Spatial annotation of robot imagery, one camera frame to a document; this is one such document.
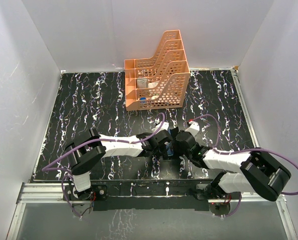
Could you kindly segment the light blue cleaning cloth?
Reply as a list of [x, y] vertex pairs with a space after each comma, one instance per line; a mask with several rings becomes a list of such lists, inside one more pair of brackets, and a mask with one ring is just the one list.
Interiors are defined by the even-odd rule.
[[167, 146], [166, 146], [166, 152], [167, 152], [167, 155], [168, 156], [172, 156], [173, 155], [173, 150], [172, 150], [172, 144], [169, 143]]

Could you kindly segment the black sunglasses case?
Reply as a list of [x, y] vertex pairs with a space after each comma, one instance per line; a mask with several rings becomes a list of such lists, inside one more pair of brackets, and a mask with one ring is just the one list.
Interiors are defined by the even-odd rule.
[[177, 126], [175, 128], [170, 128], [168, 130], [168, 132], [171, 135], [172, 140], [168, 143], [165, 143], [166, 154], [168, 157], [172, 157], [174, 155], [173, 145], [174, 145], [175, 138], [176, 138], [177, 134], [179, 133], [179, 126]]

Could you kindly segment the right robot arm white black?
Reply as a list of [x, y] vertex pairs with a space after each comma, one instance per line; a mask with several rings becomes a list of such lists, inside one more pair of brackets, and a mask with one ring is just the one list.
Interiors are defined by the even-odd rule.
[[256, 193], [274, 202], [291, 178], [290, 171], [262, 148], [236, 153], [199, 145], [194, 136], [181, 131], [173, 141], [175, 154], [196, 167], [222, 172], [206, 191], [221, 199], [229, 193]]

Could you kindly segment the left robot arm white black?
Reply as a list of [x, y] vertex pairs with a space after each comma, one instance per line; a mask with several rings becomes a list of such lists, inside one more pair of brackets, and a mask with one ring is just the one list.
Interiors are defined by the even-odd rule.
[[152, 135], [148, 132], [129, 137], [113, 137], [99, 134], [90, 129], [79, 135], [65, 147], [65, 153], [79, 145], [80, 148], [67, 155], [71, 166], [74, 187], [71, 193], [79, 200], [91, 196], [91, 169], [106, 157], [156, 157], [167, 156], [167, 145], [171, 143], [171, 134], [163, 129]]

